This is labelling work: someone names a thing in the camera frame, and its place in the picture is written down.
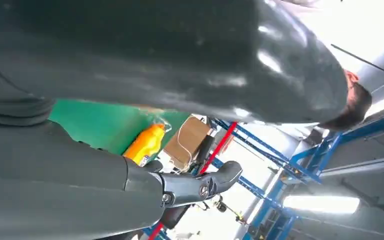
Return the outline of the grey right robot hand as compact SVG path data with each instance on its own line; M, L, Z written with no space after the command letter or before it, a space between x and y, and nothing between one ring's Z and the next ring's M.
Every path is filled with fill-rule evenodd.
M0 0L0 240L94 240L229 189L228 161L149 172L73 140L57 99L325 123L347 102L328 48L273 0Z

